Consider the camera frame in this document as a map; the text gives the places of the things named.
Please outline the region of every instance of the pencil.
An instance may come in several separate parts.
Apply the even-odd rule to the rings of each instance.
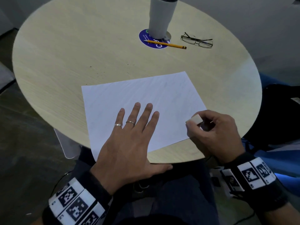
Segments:
[[[176,48],[181,48],[181,49],[186,49],[186,46],[180,46],[180,45],[175,45],[171,43],[165,43],[165,42],[157,42],[157,41],[152,41],[152,40],[144,40],[145,42],[149,43],[155,43],[155,44],[160,44],[160,45],[165,45],[165,46],[171,46],[171,47],[176,47]]]

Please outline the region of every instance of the sheet of paper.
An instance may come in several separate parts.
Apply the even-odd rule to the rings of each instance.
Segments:
[[[159,111],[148,152],[188,139],[185,122],[197,111],[206,109],[186,72],[82,86],[82,93],[95,160],[122,107],[125,109],[123,125],[136,102],[141,103],[138,119],[147,103],[153,104],[152,113]]]

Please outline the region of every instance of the floor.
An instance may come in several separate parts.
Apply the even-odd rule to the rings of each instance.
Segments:
[[[0,61],[12,69],[12,31],[0,38]],[[64,157],[53,128],[28,104],[17,83],[0,95],[0,218],[3,225],[29,224],[41,215],[52,189],[75,161]],[[58,185],[67,182],[66,176]],[[220,223],[234,224],[252,214],[243,201],[216,193]],[[299,198],[291,196],[299,203]],[[242,224],[260,224],[258,218]]]

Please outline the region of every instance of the table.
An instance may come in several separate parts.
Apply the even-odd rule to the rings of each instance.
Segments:
[[[208,109],[235,118],[240,136],[254,123],[262,89],[257,68],[239,40],[207,14],[178,1],[168,31],[187,50],[153,49],[139,41],[150,0],[52,0],[21,26],[13,69],[36,112],[76,142],[90,146],[82,85],[186,71]],[[213,38],[212,49],[187,44],[187,32]],[[148,153],[153,163],[203,158],[191,140]]]

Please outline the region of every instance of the white eraser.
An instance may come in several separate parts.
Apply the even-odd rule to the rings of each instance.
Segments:
[[[196,123],[196,125],[199,125],[201,122],[203,122],[202,118],[199,114],[196,114],[194,117],[192,117],[190,120]]]

